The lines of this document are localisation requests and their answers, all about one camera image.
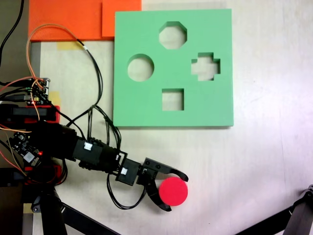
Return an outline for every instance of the black metal leg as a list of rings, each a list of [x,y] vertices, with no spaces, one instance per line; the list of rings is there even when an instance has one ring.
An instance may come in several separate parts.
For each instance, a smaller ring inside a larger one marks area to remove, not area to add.
[[[309,235],[313,222],[312,203],[304,200],[292,213],[284,235]]]
[[[85,235],[121,235],[63,203],[64,222]]]
[[[289,207],[236,235],[275,235],[286,228],[292,210]]]
[[[44,235],[67,235],[58,198],[50,195],[42,196],[40,200],[40,209]]]

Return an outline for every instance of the octagonal hole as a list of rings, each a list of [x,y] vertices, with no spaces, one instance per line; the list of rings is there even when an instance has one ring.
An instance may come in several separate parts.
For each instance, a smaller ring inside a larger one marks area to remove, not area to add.
[[[160,29],[159,41],[166,49],[179,49],[187,42],[187,29],[180,22],[166,22]]]
[[[130,58],[127,72],[132,80],[143,82],[152,76],[154,69],[154,63],[148,55],[137,54]]]

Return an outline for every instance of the square hole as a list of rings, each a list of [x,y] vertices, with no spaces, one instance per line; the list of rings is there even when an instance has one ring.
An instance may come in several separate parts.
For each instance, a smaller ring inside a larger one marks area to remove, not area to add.
[[[162,110],[184,110],[184,89],[162,89]]]

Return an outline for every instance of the cross-shaped hole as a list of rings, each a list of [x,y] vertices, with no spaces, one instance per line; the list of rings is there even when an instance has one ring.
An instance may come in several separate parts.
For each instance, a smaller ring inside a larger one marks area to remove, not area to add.
[[[221,73],[220,59],[214,59],[213,53],[199,53],[191,60],[191,74],[198,75],[198,81],[213,81],[214,75]]]

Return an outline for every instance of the gray floor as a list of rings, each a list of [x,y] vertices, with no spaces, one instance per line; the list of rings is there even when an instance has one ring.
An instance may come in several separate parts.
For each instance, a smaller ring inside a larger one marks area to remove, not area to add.
[[[15,23],[21,1],[0,0],[0,43]],[[19,25],[13,32],[2,52],[2,65],[0,67],[0,81],[12,81],[29,75],[25,58],[25,46],[28,29],[28,0],[25,0],[24,11]],[[0,146],[0,150],[9,158],[10,154]],[[0,158],[0,168],[10,165]],[[22,234],[22,204],[21,187],[0,188],[0,225],[3,235]]]

